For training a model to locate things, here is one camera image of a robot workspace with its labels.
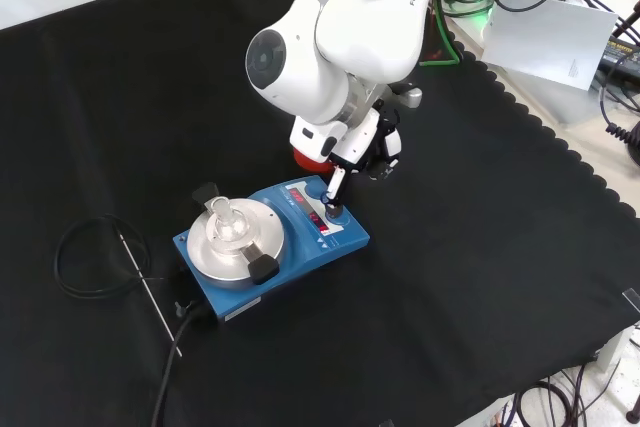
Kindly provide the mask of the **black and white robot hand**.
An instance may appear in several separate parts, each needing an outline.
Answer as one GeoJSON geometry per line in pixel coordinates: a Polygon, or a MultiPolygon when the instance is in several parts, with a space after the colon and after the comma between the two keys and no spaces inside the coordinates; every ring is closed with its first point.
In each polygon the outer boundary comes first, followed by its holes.
{"type": "Polygon", "coordinates": [[[374,180],[384,179],[399,162],[399,114],[386,113],[383,107],[382,99],[374,101],[355,128],[341,121],[316,125],[299,116],[295,118],[290,134],[295,152],[315,164],[333,167],[328,187],[320,194],[320,201],[332,218],[342,214],[342,195],[351,175],[366,172],[374,180]]]}

